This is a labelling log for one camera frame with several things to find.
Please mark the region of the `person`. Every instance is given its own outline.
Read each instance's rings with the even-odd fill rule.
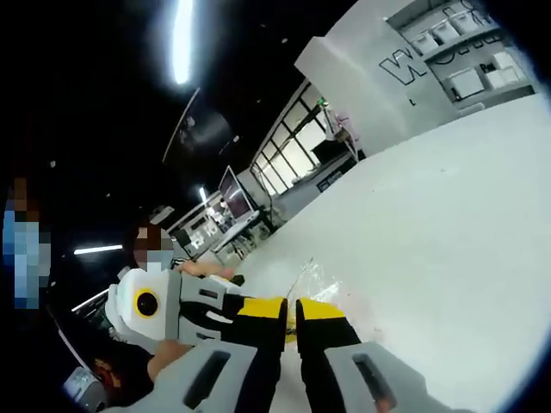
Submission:
[[[209,274],[212,271],[224,273],[216,264],[185,262],[175,270],[187,272],[192,276]],[[192,346],[165,340],[159,343],[152,357],[140,346],[114,341],[101,331],[91,328],[87,323],[73,320],[69,330],[73,346],[78,348],[90,365],[93,373],[102,382],[109,401],[115,406],[129,406],[152,390],[152,383],[158,373],[176,357],[184,355]]]
[[[148,269],[158,263],[160,270],[163,270],[170,265],[172,257],[178,261],[184,260],[174,268],[180,273],[184,272],[194,277],[218,275],[229,281],[235,277],[232,268],[225,268],[215,262],[194,262],[186,259],[182,246],[176,240],[172,240],[166,230],[149,221],[142,222],[133,244],[133,258],[137,266]]]

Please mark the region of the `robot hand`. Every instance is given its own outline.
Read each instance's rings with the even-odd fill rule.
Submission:
[[[154,354],[162,340],[196,345],[206,338],[220,339],[243,299],[240,288],[210,275],[200,279],[166,269],[135,268],[111,285],[105,312],[117,335]]]
[[[153,391],[126,410],[268,413],[281,373],[287,311],[283,298],[244,299],[220,341],[192,349],[165,343],[148,366]],[[296,335],[312,413],[453,411],[428,395],[420,373],[378,343],[360,342],[333,305],[299,299]]]

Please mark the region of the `human hand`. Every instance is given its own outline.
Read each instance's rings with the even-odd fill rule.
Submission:
[[[174,268],[178,272],[184,272],[194,277],[199,277],[202,275],[218,275],[219,277],[226,278],[231,280],[235,275],[233,269],[223,268],[218,264],[213,264],[211,262],[193,262],[186,261]]]
[[[173,361],[188,353],[193,346],[180,344],[176,340],[163,340],[157,346],[155,355],[147,363],[147,374],[154,383],[158,374]]]

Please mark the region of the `desk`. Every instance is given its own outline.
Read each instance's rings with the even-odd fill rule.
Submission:
[[[214,254],[221,252],[226,245],[228,245],[231,241],[241,235],[243,231],[256,224],[259,218],[260,212],[255,211],[245,222],[235,224],[235,226],[230,228],[227,233],[222,235],[222,238],[217,243],[215,243],[215,245],[213,245],[210,250]]]
[[[361,338],[432,397],[505,407],[551,327],[549,131],[548,103],[528,96],[362,161],[247,256],[244,293],[287,295],[313,258]],[[272,411],[308,411],[298,362],[285,353]]]
[[[282,218],[285,220],[291,219],[306,205],[315,200],[322,192],[319,189],[319,184],[334,171],[340,170],[346,163],[356,164],[348,152],[329,163],[320,165],[310,175],[305,176],[289,190],[278,196],[274,200],[274,205],[281,212]]]

